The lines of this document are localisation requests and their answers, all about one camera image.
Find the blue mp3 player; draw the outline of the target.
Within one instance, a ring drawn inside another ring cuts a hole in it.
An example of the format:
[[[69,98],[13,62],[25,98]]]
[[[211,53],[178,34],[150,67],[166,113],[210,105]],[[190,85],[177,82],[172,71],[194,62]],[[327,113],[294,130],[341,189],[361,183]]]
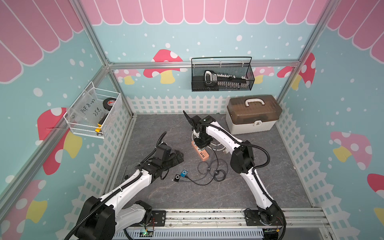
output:
[[[187,176],[187,174],[188,174],[188,171],[183,170],[183,171],[181,172],[180,176],[183,177],[183,178],[185,178],[185,177]]]

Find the black mp3 player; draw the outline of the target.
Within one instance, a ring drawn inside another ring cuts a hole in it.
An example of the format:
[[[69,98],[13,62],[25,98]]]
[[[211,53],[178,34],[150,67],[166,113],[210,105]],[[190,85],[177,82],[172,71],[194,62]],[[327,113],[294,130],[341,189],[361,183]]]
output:
[[[178,183],[180,181],[180,178],[180,175],[175,175],[174,181]]]

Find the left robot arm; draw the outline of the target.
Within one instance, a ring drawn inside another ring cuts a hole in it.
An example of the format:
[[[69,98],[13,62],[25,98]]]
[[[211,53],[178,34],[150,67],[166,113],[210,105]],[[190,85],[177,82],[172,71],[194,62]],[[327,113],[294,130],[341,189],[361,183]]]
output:
[[[89,197],[80,212],[75,226],[65,236],[80,240],[111,240],[115,233],[135,224],[150,222],[152,207],[143,201],[125,205],[141,190],[156,179],[167,176],[169,169],[184,161],[184,154],[173,150],[166,143],[158,145],[152,153],[136,166],[135,173],[103,196]]]

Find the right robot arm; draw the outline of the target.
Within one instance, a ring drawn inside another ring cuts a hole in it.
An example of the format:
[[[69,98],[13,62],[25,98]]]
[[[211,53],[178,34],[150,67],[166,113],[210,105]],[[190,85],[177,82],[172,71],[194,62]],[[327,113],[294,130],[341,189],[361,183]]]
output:
[[[282,226],[286,227],[287,222],[283,210],[268,193],[257,173],[257,169],[270,163],[270,154],[262,147],[234,137],[222,128],[212,116],[190,117],[185,111],[183,114],[192,126],[194,141],[199,148],[207,147],[212,140],[217,140],[231,154],[230,166],[234,172],[241,175],[250,188],[257,203],[261,223],[269,226],[275,223],[277,219],[281,219]],[[264,164],[255,164],[253,149],[260,150],[266,155],[267,160]]]

